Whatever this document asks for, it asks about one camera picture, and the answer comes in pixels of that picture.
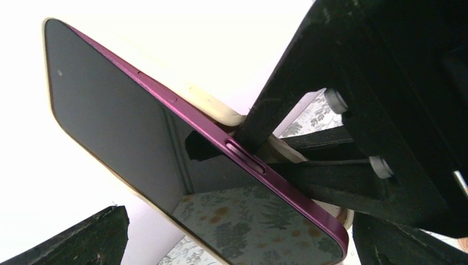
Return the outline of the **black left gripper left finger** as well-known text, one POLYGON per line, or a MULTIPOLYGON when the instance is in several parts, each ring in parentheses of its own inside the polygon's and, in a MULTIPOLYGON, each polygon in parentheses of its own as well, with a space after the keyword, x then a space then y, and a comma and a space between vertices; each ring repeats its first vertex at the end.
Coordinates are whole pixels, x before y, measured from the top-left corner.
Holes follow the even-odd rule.
POLYGON ((2 264, 120 264, 129 223, 123 205, 109 206, 2 264))

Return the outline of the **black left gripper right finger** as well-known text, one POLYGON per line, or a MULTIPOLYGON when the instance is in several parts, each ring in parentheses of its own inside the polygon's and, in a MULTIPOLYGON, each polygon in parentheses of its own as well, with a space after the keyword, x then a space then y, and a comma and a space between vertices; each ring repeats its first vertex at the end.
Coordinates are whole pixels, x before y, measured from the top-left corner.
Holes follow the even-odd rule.
POLYGON ((420 229, 355 213, 353 241, 361 264, 467 264, 467 253, 420 229))

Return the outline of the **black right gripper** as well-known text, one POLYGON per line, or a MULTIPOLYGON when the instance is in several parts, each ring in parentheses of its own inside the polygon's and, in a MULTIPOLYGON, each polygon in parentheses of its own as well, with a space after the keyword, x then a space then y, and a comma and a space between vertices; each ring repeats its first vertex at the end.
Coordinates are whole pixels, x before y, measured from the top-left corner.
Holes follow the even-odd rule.
POLYGON ((467 2, 316 1, 302 31, 307 87, 333 91, 348 131, 287 137, 308 160, 271 168, 311 199, 467 236, 467 2))

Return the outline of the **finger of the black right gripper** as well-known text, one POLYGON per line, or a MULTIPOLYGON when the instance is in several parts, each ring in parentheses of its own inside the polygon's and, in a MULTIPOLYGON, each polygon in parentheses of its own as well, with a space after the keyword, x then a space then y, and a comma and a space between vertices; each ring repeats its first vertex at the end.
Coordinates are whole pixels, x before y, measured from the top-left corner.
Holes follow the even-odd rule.
POLYGON ((307 93, 338 84, 334 52, 350 25, 302 24, 267 80, 235 139, 256 153, 296 103, 307 93))

